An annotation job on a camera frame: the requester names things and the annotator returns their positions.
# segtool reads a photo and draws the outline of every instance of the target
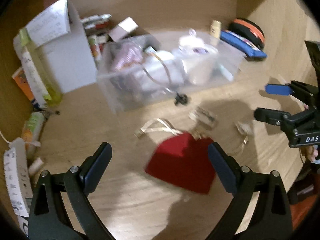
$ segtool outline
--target transparent storage box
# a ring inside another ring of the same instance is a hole
[[[120,42],[108,42],[104,46],[97,82],[114,113],[166,99],[174,100],[176,93],[189,95],[233,81],[244,58],[241,51],[207,33],[197,32],[197,37],[215,51],[204,55],[186,55],[178,47],[179,38],[185,35],[189,33],[159,32],[123,39]],[[113,60],[128,42],[138,44],[141,49],[151,46],[156,51],[167,51],[173,57],[163,60],[162,63],[155,57],[147,58],[142,64],[111,71]]]

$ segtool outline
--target blue pouch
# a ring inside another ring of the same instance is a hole
[[[244,52],[247,55],[247,57],[268,57],[267,54],[258,49],[257,46],[254,45],[251,41],[231,31],[221,31],[220,39],[232,45],[233,47],[239,49],[240,51]]]

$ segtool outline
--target white container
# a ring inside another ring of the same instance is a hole
[[[208,53],[185,54],[179,51],[179,38],[188,34],[175,31],[153,33],[105,45],[97,82],[114,113],[169,98],[174,99],[176,92],[188,95],[233,81],[244,54],[220,40],[217,40],[215,48],[212,47],[212,36],[203,32],[197,32],[197,37],[204,40],[204,48]],[[157,51],[171,52],[174,58],[163,60],[171,83],[159,60],[148,59],[143,65],[136,64],[118,72],[111,72],[113,59],[126,42],[134,42],[144,49],[152,46]]]

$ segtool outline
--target red felt piece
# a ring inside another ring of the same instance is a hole
[[[169,138],[155,150],[145,171],[196,193],[208,194],[215,176],[208,158],[211,138],[195,140],[190,133]]]

